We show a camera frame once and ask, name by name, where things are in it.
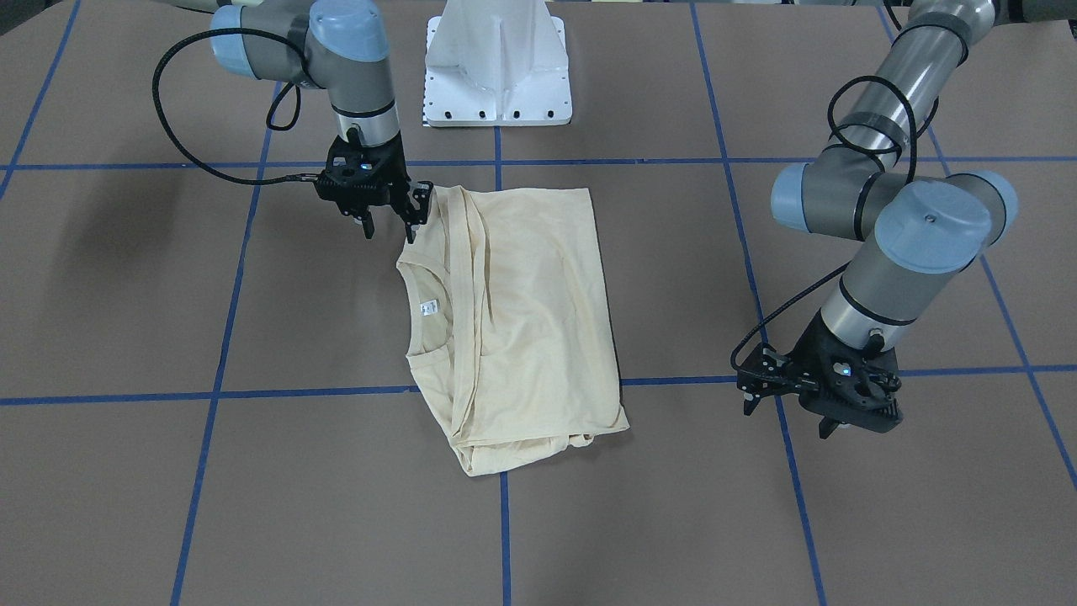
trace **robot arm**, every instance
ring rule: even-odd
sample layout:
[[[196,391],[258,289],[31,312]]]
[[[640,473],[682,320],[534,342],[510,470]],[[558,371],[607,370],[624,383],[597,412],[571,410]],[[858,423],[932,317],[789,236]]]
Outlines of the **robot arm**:
[[[170,3],[201,10],[198,0]],[[433,184],[414,183],[407,174],[389,43],[377,6],[370,0],[242,4],[222,5],[213,13],[211,28],[222,31],[211,38],[219,62],[248,77],[325,88],[338,136],[325,168],[310,179],[318,195],[362,224],[367,238],[374,235],[370,207],[391,206],[411,241],[415,227],[426,222]],[[242,33],[223,33],[232,29]]]
[[[909,23],[819,158],[775,181],[771,209],[794,228],[864,241],[787,355],[763,343],[738,370],[744,413],[796,393],[839,424],[887,432],[903,415],[894,346],[946,283],[997,241],[1017,196],[989,171],[947,179],[887,172],[968,50],[995,23],[991,0],[918,0]]]

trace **white metal stand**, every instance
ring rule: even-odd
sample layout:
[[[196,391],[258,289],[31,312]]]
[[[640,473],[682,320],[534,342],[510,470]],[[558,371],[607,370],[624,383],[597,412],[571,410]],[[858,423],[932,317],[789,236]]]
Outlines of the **white metal stand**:
[[[571,118],[564,23],[543,0],[448,0],[430,19],[424,124],[553,126]]]

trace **blue grid line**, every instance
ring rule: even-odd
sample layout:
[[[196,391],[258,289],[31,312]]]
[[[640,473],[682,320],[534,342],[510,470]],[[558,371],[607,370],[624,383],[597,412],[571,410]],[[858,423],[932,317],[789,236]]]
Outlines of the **blue grid line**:
[[[415,385],[372,385],[365,387],[319,387],[312,390],[244,390],[221,392],[222,400],[258,398],[310,398],[318,396],[382,396],[391,394],[418,394]]]
[[[624,379],[620,382],[623,387],[639,387],[642,385],[701,385],[716,383],[737,383],[737,377],[713,376],[713,377],[644,377],[640,379]]]
[[[1031,366],[1027,370],[1035,374],[1069,374],[1077,372],[1077,365],[1040,365]],[[1022,375],[1024,367],[968,367],[940,369],[903,370],[901,377],[968,377]],[[700,377],[641,377],[623,379],[621,387],[648,387],[656,385],[721,385],[737,383],[737,377],[700,376]],[[94,394],[80,396],[16,396],[0,398],[0,407],[28,407],[47,405],[96,405],[117,403],[168,403],[209,400],[216,396],[219,400],[244,400],[267,398],[317,398],[333,396],[382,396],[393,394],[418,394],[416,385],[364,385],[353,387],[316,387],[291,390],[240,390],[213,392],[176,392],[156,394]]]
[[[1075,372],[1077,365],[1045,365],[1033,366],[1032,372]]]
[[[901,377],[967,377],[971,375],[1023,374],[1024,367],[940,368],[903,370]]]
[[[501,157],[501,126],[493,127],[493,188],[501,191],[501,167],[506,163]]]
[[[493,188],[501,191],[501,126],[493,127]],[[513,561],[508,513],[508,471],[499,475],[501,484],[501,604],[513,604]]]
[[[691,24],[696,33],[696,46],[699,50],[699,60],[703,68],[703,80],[707,83],[707,95],[711,101],[711,115],[714,118],[714,132],[718,139],[718,150],[722,153],[722,157],[728,157],[729,154],[726,150],[726,140],[722,130],[722,116],[718,114],[718,103],[714,96],[714,85],[711,80],[711,70],[707,62],[707,51],[703,47],[703,36],[699,29],[699,15],[696,12],[696,3],[690,3],[688,8],[691,12]],[[741,250],[744,254],[744,270],[747,276],[749,286],[752,288],[752,296],[755,299],[756,316],[761,322],[764,318],[763,302],[760,301],[759,291],[755,282],[755,271],[752,268],[752,255],[747,246],[747,236],[744,232],[744,223],[741,220],[740,205],[737,199],[737,186],[733,183],[732,169],[730,168],[728,161],[723,163],[723,169],[726,173],[726,184],[729,187],[729,201],[732,206],[733,220],[737,223],[737,236],[740,238]],[[766,329],[763,330],[763,339],[767,339]],[[793,482],[793,493],[796,496],[797,510],[800,513],[800,526],[805,536],[805,547],[808,550],[812,578],[815,582],[815,595],[819,600],[820,606],[826,606],[826,591],[823,588],[823,575],[820,572],[819,558],[815,553],[815,540],[812,537],[811,520],[808,517],[808,506],[805,503],[803,491],[800,487],[800,473],[797,467],[796,453],[793,450],[793,440],[789,437],[788,424],[785,420],[785,407],[783,406],[781,398],[775,398],[775,400],[778,420],[782,428],[782,441],[785,445],[785,457],[788,462],[789,477]]]
[[[1039,410],[1044,413],[1044,419],[1047,421],[1047,427],[1051,431],[1051,437],[1054,438],[1054,446],[1059,449],[1059,454],[1062,456],[1062,463],[1066,467],[1066,471],[1069,473],[1069,481],[1074,485],[1074,490],[1077,490],[1077,470],[1074,469],[1073,460],[1069,459],[1069,452],[1066,450],[1065,442],[1062,441],[1062,435],[1059,434],[1059,427],[1054,424],[1054,415],[1051,414],[1050,407],[1047,406],[1047,399],[1044,397],[1043,391],[1039,389],[1039,381],[1036,379],[1036,375],[1032,370],[1032,366],[1029,364],[1029,356],[1025,354],[1024,347],[1021,344],[1021,338],[1017,335],[1017,327],[1013,326],[1013,320],[1009,315],[1009,310],[1006,308],[1006,301],[1003,299],[1002,290],[998,288],[998,282],[995,281],[995,274],[991,270],[991,265],[988,264],[987,254],[980,254],[980,264],[983,266],[983,271],[988,274],[988,281],[991,282],[991,290],[994,292],[995,300],[998,301],[998,309],[1003,313],[1003,320],[1006,321],[1006,328],[1009,330],[1010,338],[1013,340],[1013,346],[1017,348],[1017,353],[1021,356],[1021,364],[1024,365],[1025,374],[1029,377],[1029,383],[1032,384],[1032,392],[1036,395],[1036,401],[1039,404]]]
[[[1065,163],[1077,161],[1077,156],[1069,155],[952,155],[947,157],[918,157],[921,163],[928,161],[983,161],[983,163]],[[800,156],[760,156],[760,157],[576,157],[576,158],[536,158],[536,159],[502,159],[502,166],[621,166],[640,164],[796,164],[814,161],[814,157]],[[907,163],[908,158],[898,158],[898,163]],[[214,168],[257,168],[256,161],[211,161]],[[267,168],[318,168],[323,161],[294,159],[267,161]],[[409,159],[408,166],[498,166],[496,159]],[[154,169],[191,169],[198,168],[187,161],[117,161],[117,163],[72,163],[72,164],[6,164],[0,165],[0,170],[154,170]]]
[[[274,87],[274,97],[280,91],[281,83]],[[262,141],[262,156],[258,158],[257,179],[265,175],[265,163],[269,156],[269,142],[272,139],[272,130],[266,128]],[[195,520],[198,517],[198,502],[201,498],[202,480],[206,477],[206,465],[209,461],[209,448],[213,440],[213,425],[216,422],[216,409],[220,403],[221,387],[224,385],[224,370],[228,363],[228,350],[232,344],[232,330],[236,322],[236,311],[239,308],[239,291],[243,283],[243,269],[247,260],[247,244],[251,239],[251,231],[254,225],[254,214],[258,209],[258,195],[262,186],[255,185],[251,192],[251,205],[247,212],[247,223],[243,226],[243,240],[239,246],[239,260],[236,264],[236,278],[232,286],[232,300],[228,305],[228,319],[224,325],[224,336],[221,338],[221,358],[216,367],[216,377],[213,380],[213,397],[209,403],[209,411],[206,413],[206,428],[202,433],[201,450],[198,454],[198,467],[195,471],[194,487],[191,491],[191,506],[187,509],[187,521],[183,529],[183,544],[180,546],[180,558],[176,565],[176,581],[172,583],[171,606],[179,606],[180,596],[183,592],[183,579],[187,569],[187,556],[191,554],[191,540],[194,536]]]
[[[893,42],[894,32],[891,31],[890,24],[883,16],[882,9],[877,6],[876,11],[879,14],[879,19],[882,22],[883,29],[886,31],[886,37],[890,38],[891,42]],[[938,157],[941,158],[943,172],[949,177],[950,165],[947,161],[946,154],[942,152],[942,145],[939,144],[939,140],[935,136],[935,128],[933,126],[927,127],[927,136],[931,137],[932,144],[935,145],[935,152],[938,154]],[[1006,306],[1006,299],[1003,297],[1002,288],[998,287],[998,282],[995,280],[994,271],[991,270],[991,265],[988,263],[987,253],[980,254],[980,265],[983,267],[983,272],[988,276],[988,282],[991,284],[991,291],[998,305],[998,310],[1002,312],[1003,321],[1006,323],[1006,329],[1009,332],[1010,339],[1013,341],[1013,347],[1017,349],[1018,356],[1021,358],[1022,370],[1029,378],[1032,392],[1036,396],[1036,403],[1039,405],[1039,410],[1044,414],[1044,420],[1047,422],[1047,427],[1051,432],[1051,437],[1054,439],[1054,446],[1058,448],[1059,455],[1062,457],[1062,463],[1066,468],[1066,473],[1069,475],[1069,482],[1073,484],[1074,490],[1077,490],[1077,469],[1074,468],[1073,460],[1069,459],[1069,452],[1066,450],[1066,445],[1062,440],[1059,427],[1054,423],[1054,415],[1051,414],[1051,409],[1047,405],[1047,399],[1044,397],[1044,393],[1039,389],[1039,381],[1036,379],[1036,374],[1033,371],[1033,367],[1029,362],[1029,356],[1024,351],[1024,346],[1021,343],[1020,336],[1018,336],[1017,327],[1013,325],[1013,319],[1009,314],[1009,308]]]
[[[501,485],[501,604],[502,606],[512,606],[513,564],[508,549],[508,473],[502,471],[498,476]]]
[[[0,181],[0,199],[3,199],[3,194],[8,191],[8,183],[11,182],[11,177],[15,173],[11,168],[18,164],[18,157],[23,155],[23,147],[26,146],[26,140],[30,137],[30,129],[33,128],[33,121],[38,118],[38,112],[41,111],[41,103],[45,100],[45,93],[48,91],[48,86],[53,83],[53,75],[56,74],[56,68],[60,65],[60,57],[64,56],[64,50],[67,48],[67,42],[71,38],[71,30],[74,28],[74,19],[79,16],[79,6],[81,5],[82,0],[74,0],[74,4],[71,6],[71,16],[68,17],[67,26],[64,28],[64,36],[60,37],[60,43],[56,46],[56,55],[53,56],[53,62],[48,66],[48,71],[45,73],[45,81],[41,83],[38,97],[33,100],[33,107],[30,109],[30,115],[26,118],[26,124],[23,126],[23,133],[18,137],[15,152],[11,154],[11,161],[8,163],[9,170],[4,172],[3,181]]]
[[[213,168],[257,168],[257,161],[212,161]],[[18,164],[15,170],[155,170],[198,168],[186,161],[117,161],[109,164]]]

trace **folded shirt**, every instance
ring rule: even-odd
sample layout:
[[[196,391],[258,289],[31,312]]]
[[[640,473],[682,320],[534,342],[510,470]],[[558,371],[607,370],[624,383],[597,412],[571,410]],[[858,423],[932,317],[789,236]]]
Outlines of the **folded shirt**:
[[[588,191],[434,197],[396,267],[411,376],[464,473],[628,429]]]

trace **black cable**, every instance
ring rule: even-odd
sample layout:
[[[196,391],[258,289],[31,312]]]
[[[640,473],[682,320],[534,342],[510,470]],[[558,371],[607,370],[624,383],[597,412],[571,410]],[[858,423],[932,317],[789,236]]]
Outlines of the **black cable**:
[[[838,88],[838,91],[835,93],[833,97],[830,97],[830,104],[828,104],[826,108],[826,122],[830,126],[830,136],[841,141],[842,145],[851,150],[858,151],[865,155],[877,156],[879,154],[887,154],[887,153],[900,154],[901,147],[896,143],[881,150],[873,150],[857,145],[856,143],[850,141],[844,135],[841,133],[842,128],[855,125],[845,124],[843,126],[838,126],[837,122],[835,122],[834,105],[837,104],[838,99],[840,99],[841,96],[844,95],[847,90],[849,90],[850,88],[862,82],[873,82],[876,84],[881,84],[885,86],[891,93],[894,94],[895,97],[897,97],[897,100],[900,101],[901,108],[905,110],[905,114],[909,118],[909,130],[911,131],[913,128],[917,127],[917,116],[913,114],[912,103],[909,102],[909,98],[905,96],[905,93],[903,93],[901,89],[898,88],[896,84],[894,84],[890,80],[886,80],[885,77],[880,77],[878,75],[861,75],[847,82],[841,88]],[[905,179],[906,183],[911,183],[917,175],[917,137],[920,135],[921,131],[922,130],[917,131],[913,133],[912,137],[909,137],[909,172]]]
[[[769,316],[767,316],[766,319],[764,319],[761,323],[755,325],[755,328],[753,328],[752,330],[750,330],[749,334],[744,336],[744,339],[741,339],[741,342],[738,343],[736,348],[733,348],[732,353],[729,354],[729,366],[731,366],[732,369],[737,374],[739,374],[739,375],[746,375],[746,376],[749,376],[751,378],[758,379],[760,381],[774,381],[775,379],[780,379],[780,378],[770,377],[770,376],[766,376],[766,375],[759,375],[759,374],[756,374],[756,372],[752,372],[750,370],[744,370],[744,367],[740,366],[737,363],[737,356],[740,355],[741,350],[744,349],[744,346],[747,346],[747,342],[751,341],[753,337],[755,337],[755,334],[759,333],[760,330],[763,330],[763,328],[765,326],[767,326],[768,324],[770,324],[770,321],[773,321],[778,316],[782,315],[783,312],[785,312],[786,310],[788,310],[789,308],[792,308],[793,306],[795,306],[796,302],[798,300],[800,300],[801,298],[803,298],[805,296],[808,296],[809,294],[811,294],[812,292],[814,292],[815,290],[817,290],[819,286],[821,286],[824,283],[826,283],[826,282],[833,280],[834,278],[836,278],[839,273],[841,273],[841,271],[844,271],[845,267],[848,267],[848,266],[849,266],[849,263],[845,263],[845,264],[841,265],[840,267],[834,269],[829,273],[823,276],[817,281],[815,281],[815,283],[809,285],[808,287],[806,287],[806,288],[801,290],[800,292],[798,292],[797,294],[793,295],[793,297],[789,298],[788,300],[786,300],[785,302],[782,302],[782,307],[781,308],[774,310],[773,312],[771,312],[771,314]]]
[[[284,95],[288,95],[288,91],[292,88],[295,88],[295,112],[292,113],[292,121],[283,126],[274,124],[272,116],[276,115],[277,108],[280,107],[280,102],[284,99]],[[283,88],[280,89],[280,93],[277,93],[277,96],[272,99],[272,103],[269,104],[269,111],[266,112],[266,128],[283,132],[284,130],[291,130],[292,127],[295,126],[295,123],[299,119],[299,107],[303,104],[303,95],[299,94],[299,90],[300,88],[298,86],[289,82]]]
[[[210,174],[213,174],[214,177],[224,179],[225,181],[239,183],[241,185],[272,185],[275,183],[316,180],[318,175],[309,172],[285,174],[284,177],[276,177],[272,179],[242,179],[240,177],[234,177],[232,174],[221,172],[220,170],[206,164],[201,159],[198,159],[198,157],[196,157],[195,154],[187,151],[187,149],[183,146],[183,143],[180,142],[179,138],[176,137],[176,132],[172,131],[172,127],[169,126],[168,118],[165,117],[165,110],[160,104],[160,74],[165,71],[165,67],[168,65],[169,61],[172,60],[172,57],[174,57],[177,53],[179,53],[183,48],[186,48],[191,44],[194,44],[195,42],[198,42],[200,40],[206,40],[207,38],[213,38],[216,36],[230,36],[236,33],[242,36],[254,36],[257,38],[265,38],[284,44],[299,57],[299,65],[302,66],[303,72],[304,74],[306,74],[308,81],[314,82],[313,77],[310,77],[310,73],[307,71],[307,58],[304,56],[303,50],[299,48],[294,42],[282,36],[277,36],[276,33],[263,31],[261,29],[251,29],[247,27],[227,27],[222,29],[211,29],[209,31],[201,31],[195,33],[194,36],[188,36],[187,38],[184,38],[183,40],[180,40],[179,42],[173,44],[172,47],[169,48],[160,57],[160,61],[157,62],[157,69],[153,71],[153,85],[151,87],[151,91],[153,94],[153,107],[154,109],[157,110],[157,118],[160,121],[160,126],[165,129],[165,135],[168,136],[168,139],[170,141],[172,141],[172,144],[176,145],[176,149],[180,150],[180,153],[182,153],[184,156],[186,156],[187,159],[193,161],[195,166],[201,168],[202,170],[209,172]],[[296,103],[296,113],[298,113],[298,103]]]
[[[939,109],[939,98],[935,97],[935,102],[932,103],[932,111],[927,112],[927,117],[924,118],[923,125],[920,126],[920,130],[917,130],[917,137],[924,133],[927,127],[932,125],[932,121],[935,119],[935,112]]]
[[[886,15],[890,17],[890,23],[894,24],[894,27],[901,31],[901,24],[897,23],[897,15],[894,14],[894,6],[890,4],[890,0],[882,0],[883,8],[886,9]]]

